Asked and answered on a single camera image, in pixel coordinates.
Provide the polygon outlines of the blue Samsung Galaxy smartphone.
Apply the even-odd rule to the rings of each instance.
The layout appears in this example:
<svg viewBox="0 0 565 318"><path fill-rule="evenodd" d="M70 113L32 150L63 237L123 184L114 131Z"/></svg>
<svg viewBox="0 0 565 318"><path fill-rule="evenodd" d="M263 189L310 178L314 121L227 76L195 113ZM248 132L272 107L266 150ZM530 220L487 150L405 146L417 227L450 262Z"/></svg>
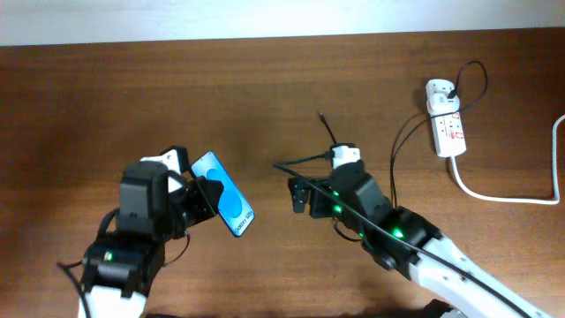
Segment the blue Samsung Galaxy smartphone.
<svg viewBox="0 0 565 318"><path fill-rule="evenodd" d="M213 151L206 152L192 164L192 171L197 177L222 183L223 191L217 205L220 217L234 237L241 237L254 220L255 214L216 154Z"/></svg>

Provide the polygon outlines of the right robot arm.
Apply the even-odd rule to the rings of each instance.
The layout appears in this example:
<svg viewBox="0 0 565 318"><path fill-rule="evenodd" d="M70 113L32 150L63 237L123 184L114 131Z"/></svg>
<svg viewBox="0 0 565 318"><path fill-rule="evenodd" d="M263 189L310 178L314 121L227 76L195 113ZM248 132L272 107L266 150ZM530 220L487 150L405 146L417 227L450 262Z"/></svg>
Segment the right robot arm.
<svg viewBox="0 0 565 318"><path fill-rule="evenodd" d="M354 231L362 248L387 271L445 299L466 317L544 317L546 312L489 275L423 216L394 207L362 161L327 178L295 171L289 180L293 209L335 219Z"/></svg>

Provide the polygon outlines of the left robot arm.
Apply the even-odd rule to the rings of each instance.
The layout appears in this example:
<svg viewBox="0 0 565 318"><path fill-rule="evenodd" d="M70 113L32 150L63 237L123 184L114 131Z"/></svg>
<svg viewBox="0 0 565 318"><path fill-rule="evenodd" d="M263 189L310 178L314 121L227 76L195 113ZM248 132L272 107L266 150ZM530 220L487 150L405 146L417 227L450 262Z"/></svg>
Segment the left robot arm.
<svg viewBox="0 0 565 318"><path fill-rule="evenodd" d="M141 316L155 277L169 266L166 244L188 239L190 227L216 216L223 189L219 181L187 180L163 163L127 166L119 205L101 220L83 257L83 315Z"/></svg>

